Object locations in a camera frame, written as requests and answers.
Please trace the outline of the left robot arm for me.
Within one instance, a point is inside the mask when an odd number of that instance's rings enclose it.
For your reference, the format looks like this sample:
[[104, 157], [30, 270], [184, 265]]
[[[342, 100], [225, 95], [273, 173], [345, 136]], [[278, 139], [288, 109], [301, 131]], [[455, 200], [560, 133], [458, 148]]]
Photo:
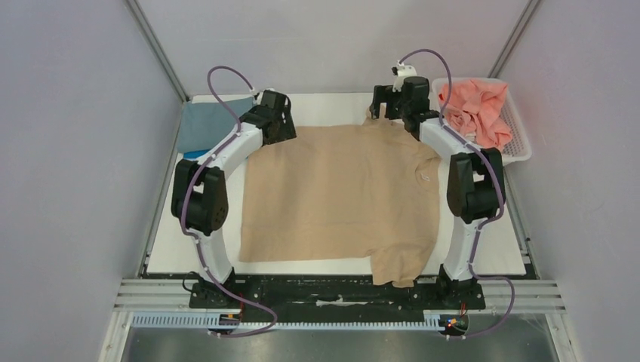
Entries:
[[229, 213], [226, 181], [255, 151], [296, 136], [289, 96], [271, 89], [259, 92], [252, 108], [234, 121], [212, 150], [174, 168], [171, 213], [191, 237], [198, 258], [192, 308], [241, 305], [235, 285], [226, 281], [234, 273], [222, 232]]

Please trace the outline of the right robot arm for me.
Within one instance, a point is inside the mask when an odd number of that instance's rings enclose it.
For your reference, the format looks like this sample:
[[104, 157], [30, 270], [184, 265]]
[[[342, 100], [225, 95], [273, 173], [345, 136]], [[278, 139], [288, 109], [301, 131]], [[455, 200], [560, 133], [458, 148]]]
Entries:
[[448, 163], [446, 198], [454, 227], [435, 295], [441, 305], [454, 308], [482, 297], [475, 256], [482, 229], [504, 214], [503, 161], [498, 149], [482, 149], [448, 125], [443, 111], [430, 108], [429, 92], [427, 78], [399, 76], [394, 84], [374, 87], [369, 110], [373, 118], [402, 120], [408, 133]]

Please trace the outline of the beige t shirt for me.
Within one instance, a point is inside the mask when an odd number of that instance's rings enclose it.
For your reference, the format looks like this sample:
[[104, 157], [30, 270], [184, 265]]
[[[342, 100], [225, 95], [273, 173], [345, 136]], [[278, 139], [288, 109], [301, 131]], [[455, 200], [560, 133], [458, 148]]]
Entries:
[[238, 258], [366, 257], [374, 284], [411, 287], [437, 243], [440, 162], [385, 118], [299, 127], [247, 159]]

